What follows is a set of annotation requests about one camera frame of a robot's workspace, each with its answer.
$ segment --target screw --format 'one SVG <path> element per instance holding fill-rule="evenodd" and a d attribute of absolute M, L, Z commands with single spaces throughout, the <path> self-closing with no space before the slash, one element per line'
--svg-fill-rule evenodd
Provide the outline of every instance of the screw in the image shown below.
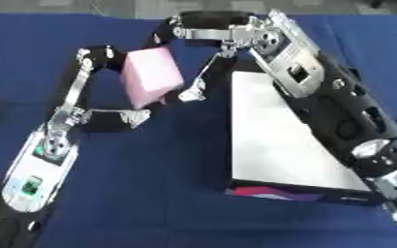
<path fill-rule="evenodd" d="M 345 82 L 341 78 L 337 78 L 332 81 L 332 88 L 333 89 L 341 89 L 345 87 Z"/>

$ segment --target blue table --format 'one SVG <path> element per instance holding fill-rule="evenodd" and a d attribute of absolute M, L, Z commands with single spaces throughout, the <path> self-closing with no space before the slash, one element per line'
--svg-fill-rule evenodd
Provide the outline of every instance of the blue table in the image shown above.
<path fill-rule="evenodd" d="M 296 16 L 325 50 L 356 67 L 397 117 L 397 16 Z M 136 49 L 154 20 L 91 15 L 0 15 L 0 177 L 79 47 Z M 189 82 L 211 53 L 172 50 Z M 93 107 L 127 104 L 100 73 Z M 83 135 L 78 161 L 37 247 L 397 247 L 379 207 L 270 201 L 223 194 L 227 92 L 168 107 L 131 133 Z"/>

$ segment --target foam cube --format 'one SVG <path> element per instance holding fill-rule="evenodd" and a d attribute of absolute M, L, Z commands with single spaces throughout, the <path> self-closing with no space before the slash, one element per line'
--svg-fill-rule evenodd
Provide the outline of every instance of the foam cube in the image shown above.
<path fill-rule="evenodd" d="M 184 82 L 166 47 L 129 52 L 121 81 L 134 109 L 159 101 Z"/>

